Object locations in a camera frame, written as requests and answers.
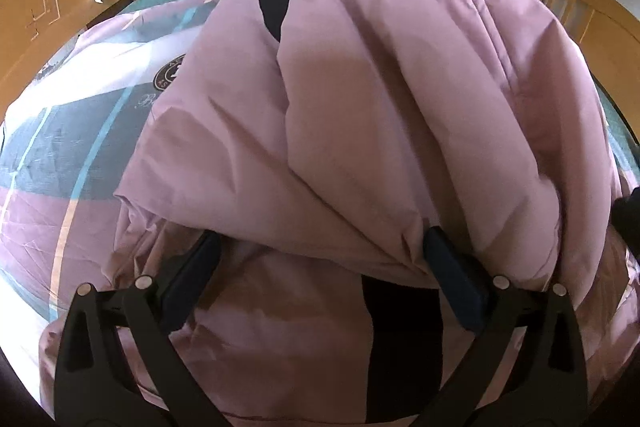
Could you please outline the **wooden headboard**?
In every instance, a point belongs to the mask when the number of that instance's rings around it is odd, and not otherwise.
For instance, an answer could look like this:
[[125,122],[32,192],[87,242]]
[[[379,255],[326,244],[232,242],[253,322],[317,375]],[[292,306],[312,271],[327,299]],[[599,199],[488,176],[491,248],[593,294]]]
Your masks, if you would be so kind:
[[582,50],[633,135],[639,134],[639,21],[616,0],[542,0]]

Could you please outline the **pink plaid quilt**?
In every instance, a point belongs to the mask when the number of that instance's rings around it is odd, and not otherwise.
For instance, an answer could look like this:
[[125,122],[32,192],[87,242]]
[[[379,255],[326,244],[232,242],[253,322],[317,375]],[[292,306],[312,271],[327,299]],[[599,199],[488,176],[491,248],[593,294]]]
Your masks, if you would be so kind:
[[102,285],[116,192],[144,127],[206,92],[236,20],[256,0],[177,0],[83,32],[10,105],[1,126],[1,274],[43,320],[76,285]]

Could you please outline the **pink black hooded jacket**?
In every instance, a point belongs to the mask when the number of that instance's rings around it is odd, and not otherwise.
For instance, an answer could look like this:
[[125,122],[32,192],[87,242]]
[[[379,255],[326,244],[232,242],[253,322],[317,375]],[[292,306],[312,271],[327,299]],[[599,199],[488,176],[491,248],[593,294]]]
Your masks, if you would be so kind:
[[150,119],[122,175],[110,289],[206,231],[221,259],[171,343],[226,426],[425,426],[473,341],[423,256],[570,296],[591,397],[638,284],[578,47],[539,0],[256,0],[206,92]]

